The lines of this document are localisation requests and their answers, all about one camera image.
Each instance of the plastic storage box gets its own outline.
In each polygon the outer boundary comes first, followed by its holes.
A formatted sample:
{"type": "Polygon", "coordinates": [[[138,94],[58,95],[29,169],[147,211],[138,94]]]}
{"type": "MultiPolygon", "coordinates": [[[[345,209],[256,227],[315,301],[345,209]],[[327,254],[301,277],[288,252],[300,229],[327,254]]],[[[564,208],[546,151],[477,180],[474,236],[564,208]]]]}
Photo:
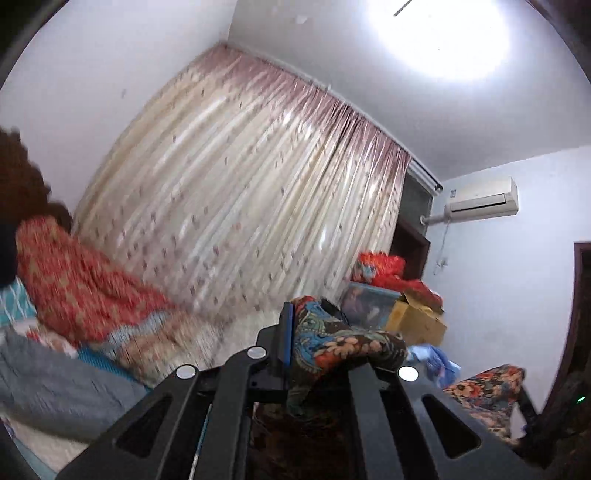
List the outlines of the plastic storage box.
{"type": "Polygon", "coordinates": [[[401,294],[394,290],[349,282],[340,299],[340,309],[351,326],[381,330],[388,323],[394,303],[401,294]]]}

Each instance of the wall-mounted air conditioner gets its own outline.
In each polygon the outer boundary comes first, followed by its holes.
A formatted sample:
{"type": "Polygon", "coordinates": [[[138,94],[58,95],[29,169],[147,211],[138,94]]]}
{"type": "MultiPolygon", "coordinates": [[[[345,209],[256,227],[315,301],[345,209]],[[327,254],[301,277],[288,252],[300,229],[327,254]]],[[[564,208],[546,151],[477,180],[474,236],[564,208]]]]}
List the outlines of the wall-mounted air conditioner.
{"type": "Polygon", "coordinates": [[[421,218],[421,221],[428,225],[444,220],[475,220],[515,215],[518,211],[517,185],[511,177],[507,177],[452,190],[443,215],[421,218]]]}

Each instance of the plastic bag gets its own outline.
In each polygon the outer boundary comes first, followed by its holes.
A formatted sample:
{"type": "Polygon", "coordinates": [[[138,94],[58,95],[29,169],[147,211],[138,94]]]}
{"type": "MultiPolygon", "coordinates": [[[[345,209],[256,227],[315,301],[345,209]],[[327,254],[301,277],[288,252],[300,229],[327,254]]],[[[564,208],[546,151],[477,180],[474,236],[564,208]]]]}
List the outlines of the plastic bag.
{"type": "Polygon", "coordinates": [[[378,283],[387,277],[401,276],[404,273],[404,265],[402,257],[362,252],[353,267],[351,280],[379,287],[378,283]]]}

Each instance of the patterned curtain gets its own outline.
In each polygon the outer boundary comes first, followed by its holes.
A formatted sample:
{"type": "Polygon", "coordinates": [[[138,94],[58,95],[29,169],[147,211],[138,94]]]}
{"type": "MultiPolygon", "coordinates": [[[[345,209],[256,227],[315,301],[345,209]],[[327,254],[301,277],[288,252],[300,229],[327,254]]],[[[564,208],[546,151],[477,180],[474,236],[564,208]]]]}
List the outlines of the patterned curtain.
{"type": "Polygon", "coordinates": [[[409,161],[341,101],[217,46],[117,140],[74,230],[227,325],[337,300],[359,251],[389,249],[409,161]]]}

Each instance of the red bag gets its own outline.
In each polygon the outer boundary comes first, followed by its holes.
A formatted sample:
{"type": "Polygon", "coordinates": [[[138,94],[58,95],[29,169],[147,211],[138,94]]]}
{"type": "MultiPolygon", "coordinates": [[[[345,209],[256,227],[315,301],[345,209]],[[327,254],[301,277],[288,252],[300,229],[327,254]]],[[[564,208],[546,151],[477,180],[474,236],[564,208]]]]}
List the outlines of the red bag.
{"type": "Polygon", "coordinates": [[[401,278],[404,273],[404,266],[405,261],[402,257],[390,256],[384,253],[363,252],[359,254],[353,267],[351,280],[367,283],[374,287],[399,291],[400,293],[410,291],[425,305],[440,309],[443,300],[439,295],[429,290],[422,281],[401,278]]]}
{"type": "Polygon", "coordinates": [[[351,280],[379,286],[375,282],[392,276],[401,276],[405,261],[402,257],[389,256],[385,253],[362,252],[359,254],[351,280]]]}

